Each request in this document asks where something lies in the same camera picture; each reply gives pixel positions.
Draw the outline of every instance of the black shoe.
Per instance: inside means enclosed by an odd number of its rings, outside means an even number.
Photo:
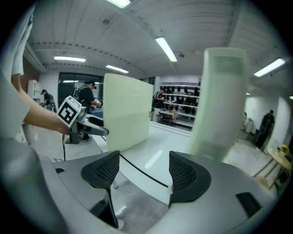
[[[91,140],[92,139],[92,137],[90,137],[89,135],[86,135],[86,136],[84,136],[83,138],[82,138],[82,141],[83,142],[86,142],[86,141],[89,141],[89,140]]]

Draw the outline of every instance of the yellow object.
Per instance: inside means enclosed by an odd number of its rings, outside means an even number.
[[[285,153],[285,156],[287,156],[290,153],[288,146],[286,146],[284,144],[281,146],[281,151],[283,151]]]
[[[175,110],[172,110],[171,113],[173,115],[173,120],[176,121],[177,112]]]

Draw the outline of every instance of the shelf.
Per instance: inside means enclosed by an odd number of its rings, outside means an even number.
[[[169,94],[169,93],[164,93],[162,95],[167,95],[167,96],[180,96],[180,97],[199,97],[199,96],[192,96],[192,95],[186,95],[186,94]]]
[[[178,103],[171,103],[171,102],[163,102],[164,104],[169,104],[169,105],[176,105],[176,106],[187,106],[187,107],[193,107],[197,109],[197,106],[189,106],[189,105],[184,105],[184,104],[178,104]]]
[[[183,115],[183,116],[188,116],[188,117],[195,118],[195,115],[190,115],[190,114],[181,113],[181,112],[176,112],[176,113],[177,113],[177,115]]]
[[[166,87],[166,86],[169,86],[169,87],[172,87],[172,86],[174,86],[174,87],[192,87],[192,88],[195,88],[195,87],[200,87],[200,85],[164,85],[163,83],[161,83],[161,86],[164,86],[164,87]]]
[[[191,128],[193,127],[193,123],[185,122],[185,121],[178,120],[178,119],[176,119],[176,121],[173,121],[173,123],[180,124],[180,125],[185,125],[185,126],[188,126],[188,127],[191,127]]]
[[[158,111],[158,113],[162,113],[162,114],[166,114],[166,115],[172,115],[172,113],[168,112],[168,111]],[[176,112],[176,114],[195,118],[195,115],[190,115],[190,114],[186,114],[186,113]]]

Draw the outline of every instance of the person's arm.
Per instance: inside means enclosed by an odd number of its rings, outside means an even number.
[[[86,91],[86,99],[87,99],[87,101],[88,101],[89,103],[91,103],[92,105],[95,105],[95,106],[97,106],[97,107],[99,107],[99,108],[102,107],[102,105],[101,105],[100,103],[97,103],[97,102],[95,101],[95,98],[93,97],[92,91],[91,91],[90,89],[87,89],[87,91]]]
[[[62,134],[69,134],[68,127],[58,118],[57,114],[38,105],[21,87],[19,74],[11,77],[13,86],[29,106],[29,111],[24,118],[24,122],[50,130],[60,132]]]
[[[164,100],[164,98],[163,97],[161,97],[161,98],[159,98],[158,97],[158,94],[156,94],[156,96],[155,96],[155,98],[154,98],[155,100],[157,100],[157,101],[163,101]]]
[[[97,103],[95,100],[93,100],[93,101],[91,102],[91,104],[92,104],[92,105],[95,105],[95,106],[97,106],[97,107],[99,107],[99,108],[102,107],[101,103]]]

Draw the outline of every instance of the backpack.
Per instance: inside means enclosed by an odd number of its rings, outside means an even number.
[[[79,87],[79,88],[75,87],[75,88],[73,89],[73,91],[71,92],[70,95],[71,95],[75,100],[78,101],[78,99],[79,99],[79,91],[82,90],[82,89],[84,89],[84,88],[86,88],[86,87],[87,87],[86,85],[83,85],[83,86],[81,86],[81,87]]]

